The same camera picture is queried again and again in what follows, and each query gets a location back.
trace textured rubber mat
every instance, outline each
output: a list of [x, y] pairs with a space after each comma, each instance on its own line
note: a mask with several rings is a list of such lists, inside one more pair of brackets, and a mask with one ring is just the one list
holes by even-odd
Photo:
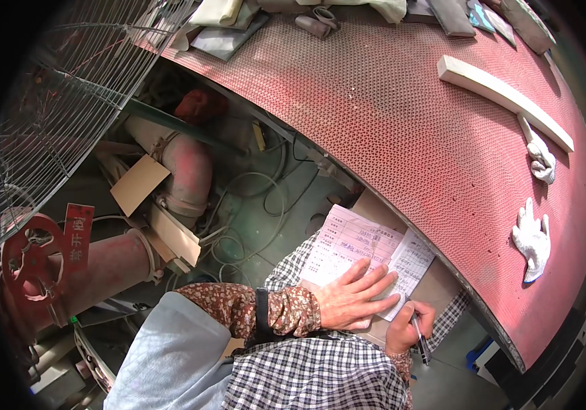
[[[199, 51], [163, 56], [270, 111], [379, 191], [472, 285], [531, 366], [586, 273], [586, 128], [568, 87], [518, 36], [515, 50], [481, 31], [451, 39], [440, 26], [388, 25], [368, 6], [334, 9], [342, 27], [324, 40], [274, 15], [228, 63]], [[553, 185], [531, 176], [515, 114], [438, 79], [442, 54], [507, 82], [569, 133], [570, 155], [544, 137], [558, 160]], [[523, 285], [526, 262], [510, 233], [528, 196], [535, 217], [550, 217], [552, 252], [544, 275]]]

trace pen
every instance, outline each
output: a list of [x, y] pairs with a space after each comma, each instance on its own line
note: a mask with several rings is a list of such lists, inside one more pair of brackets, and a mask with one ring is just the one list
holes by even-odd
[[[406, 293], [404, 294], [404, 297], [406, 300], [409, 300]], [[427, 339], [425, 339], [423, 333], [420, 332], [420, 326], [418, 324], [418, 315], [416, 314], [415, 310], [412, 314], [412, 325], [413, 329], [416, 331], [416, 333], [418, 333], [418, 343], [416, 343], [416, 346], [418, 346], [418, 352], [420, 353], [420, 357], [421, 359], [423, 359], [423, 364], [429, 366], [429, 361], [432, 360], [432, 355], [429, 352]]]

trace white work glove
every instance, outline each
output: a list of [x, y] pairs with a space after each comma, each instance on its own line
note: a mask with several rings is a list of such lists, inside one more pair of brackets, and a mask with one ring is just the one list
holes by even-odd
[[528, 153], [533, 159], [530, 164], [530, 172], [535, 178], [548, 185], [552, 184], [555, 181], [555, 168], [557, 166], [555, 156], [548, 151], [545, 142], [530, 128], [530, 124], [520, 114], [518, 114], [518, 122], [528, 143]]
[[534, 282], [543, 274], [543, 268], [550, 257], [550, 231], [548, 230], [548, 215], [543, 215], [543, 221], [534, 219], [532, 198], [528, 198], [525, 209], [518, 210], [518, 222], [512, 228], [511, 237], [520, 253], [528, 261], [523, 282]]

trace red sign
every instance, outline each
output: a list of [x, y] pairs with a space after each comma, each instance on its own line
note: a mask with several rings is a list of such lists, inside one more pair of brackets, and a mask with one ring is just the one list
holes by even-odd
[[65, 242], [69, 249], [63, 253], [63, 258], [68, 258], [71, 272], [79, 272], [87, 268], [87, 255], [90, 248], [90, 231], [92, 230], [92, 218], [95, 207], [67, 204], [65, 213]]

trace printed form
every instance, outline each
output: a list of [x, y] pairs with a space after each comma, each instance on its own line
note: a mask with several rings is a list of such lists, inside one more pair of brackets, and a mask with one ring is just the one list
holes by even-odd
[[378, 298], [394, 293], [402, 295], [396, 306], [379, 314], [390, 322], [403, 307], [405, 295], [411, 295], [434, 260], [432, 251], [411, 230], [403, 235], [334, 205], [300, 276], [324, 286], [344, 274], [357, 260], [366, 257], [371, 259], [368, 272], [382, 264], [389, 266], [389, 272], [398, 272], [397, 281]]

